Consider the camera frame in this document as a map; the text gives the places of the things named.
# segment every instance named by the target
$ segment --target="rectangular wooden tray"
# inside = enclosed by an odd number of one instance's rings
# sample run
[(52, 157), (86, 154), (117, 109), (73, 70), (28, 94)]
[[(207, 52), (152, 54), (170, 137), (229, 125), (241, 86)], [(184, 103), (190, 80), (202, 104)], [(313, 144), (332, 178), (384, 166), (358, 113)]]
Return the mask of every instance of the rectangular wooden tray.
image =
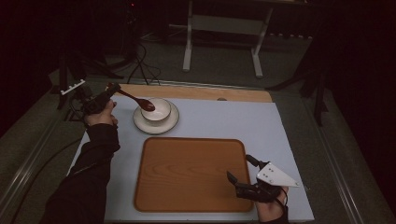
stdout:
[(134, 206), (141, 212), (247, 212), (230, 171), (250, 183), (245, 147), (236, 139), (150, 137), (143, 145)]

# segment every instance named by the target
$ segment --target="black sleeve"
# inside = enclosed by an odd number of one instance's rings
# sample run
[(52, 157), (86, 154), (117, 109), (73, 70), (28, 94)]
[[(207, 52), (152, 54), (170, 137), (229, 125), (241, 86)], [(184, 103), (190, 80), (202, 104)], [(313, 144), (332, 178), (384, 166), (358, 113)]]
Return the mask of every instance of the black sleeve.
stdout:
[(75, 165), (49, 197), (41, 219), (47, 223), (103, 223), (110, 162), (120, 148), (117, 129), (109, 124), (91, 126)]
[(260, 224), (289, 224), (289, 208), (287, 206), (285, 206), (285, 210), (284, 213), (282, 215), (282, 217), (277, 218), (275, 220), (272, 221), (267, 221), (267, 222), (260, 222)]

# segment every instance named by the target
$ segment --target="table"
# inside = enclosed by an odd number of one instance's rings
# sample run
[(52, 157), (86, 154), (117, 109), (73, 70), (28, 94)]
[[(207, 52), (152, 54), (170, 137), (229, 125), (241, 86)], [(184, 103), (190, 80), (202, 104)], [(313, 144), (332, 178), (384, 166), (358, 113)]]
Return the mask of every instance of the table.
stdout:
[[(121, 85), (124, 91), (140, 97), (162, 97), (174, 103), (180, 119), (177, 126), (161, 136), (210, 137), (238, 139), (248, 154), (271, 161), (298, 182), (303, 183), (290, 150), (287, 136), (271, 96), (266, 91), (243, 91), (193, 87)], [(225, 98), (228, 101), (217, 101)], [(137, 104), (124, 96), (113, 96), (118, 102), (113, 114), (119, 119), (120, 150), (111, 165), (107, 186), (105, 220), (108, 222), (249, 222), (257, 220), (252, 209), (246, 213), (140, 213), (134, 209), (133, 197), (141, 149), (151, 135), (133, 124)], [(89, 141), (85, 134), (81, 146)], [(249, 165), (249, 176), (255, 180), (258, 168)], [(290, 188), (291, 221), (313, 220), (304, 188)]]
[[(267, 5), (268, 8), (263, 12), (262, 20), (247, 20), (237, 18), (225, 18), (212, 15), (198, 15), (193, 13), (193, 1), (189, 1), (188, 19), (187, 19), (187, 43), (183, 60), (183, 71), (189, 72), (191, 66), (192, 54), (192, 30), (204, 30), (213, 32), (223, 32), (241, 35), (256, 35), (258, 37), (256, 45), (251, 49), (254, 71), (257, 78), (262, 78), (262, 66), (260, 63), (259, 52), (262, 48), (262, 41), (271, 20), (276, 4), (295, 4), (296, 6), (307, 5), (304, 1), (299, 0), (261, 0), (251, 1), (255, 4)], [(240, 1), (238, 4), (249, 4), (249, 1)]]

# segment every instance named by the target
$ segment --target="wooden board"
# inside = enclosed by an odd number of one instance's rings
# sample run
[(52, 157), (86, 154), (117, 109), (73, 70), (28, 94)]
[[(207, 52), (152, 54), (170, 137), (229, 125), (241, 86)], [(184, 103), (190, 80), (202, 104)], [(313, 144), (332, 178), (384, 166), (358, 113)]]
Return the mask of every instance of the wooden board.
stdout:
[(181, 98), (194, 100), (218, 100), (245, 101), (272, 103), (272, 97), (268, 91), (248, 91), (206, 87), (180, 87), (180, 86), (147, 86), (120, 84), (121, 89), (134, 96)]
[(143, 146), (134, 194), (140, 212), (247, 212), (230, 171), (250, 183), (245, 148), (236, 139), (151, 137)]

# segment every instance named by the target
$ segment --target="hand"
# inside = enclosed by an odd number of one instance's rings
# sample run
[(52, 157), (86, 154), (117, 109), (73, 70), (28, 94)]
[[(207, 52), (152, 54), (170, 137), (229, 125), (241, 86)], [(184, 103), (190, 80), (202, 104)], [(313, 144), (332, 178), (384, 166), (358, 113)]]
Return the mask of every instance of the hand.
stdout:
[[(289, 190), (289, 188), (287, 187), (283, 187), (282, 189), (285, 190), (285, 192), (288, 192)], [(285, 202), (286, 199), (286, 194), (285, 192), (283, 192), (283, 190), (281, 190), (280, 194), (277, 196), (277, 199), (281, 203)], [(255, 202), (255, 204), (257, 213), (259, 215), (259, 220), (261, 222), (272, 221), (283, 215), (283, 207), (276, 201), (273, 201), (271, 203)]]
[(117, 125), (119, 121), (111, 114), (113, 108), (117, 105), (117, 102), (113, 102), (113, 100), (109, 100), (103, 109), (102, 112), (99, 114), (91, 114), (85, 117), (85, 121), (88, 125), (93, 126), (99, 123), (105, 123), (110, 125)]

